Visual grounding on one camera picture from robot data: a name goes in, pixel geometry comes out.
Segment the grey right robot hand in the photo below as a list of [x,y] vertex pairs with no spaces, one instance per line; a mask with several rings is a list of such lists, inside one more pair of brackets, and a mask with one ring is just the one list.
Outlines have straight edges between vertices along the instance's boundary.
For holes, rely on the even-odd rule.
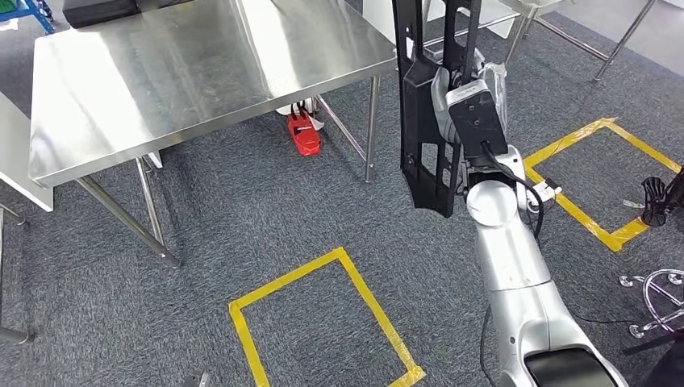
[[450,72],[439,67],[431,83],[432,107],[436,116],[438,130],[443,139],[453,143],[457,140],[457,125],[450,114],[456,106],[479,106],[486,113],[494,112],[498,120],[498,129],[506,138],[507,133],[507,69],[504,64],[485,63],[477,73],[478,78],[468,84],[449,90]]

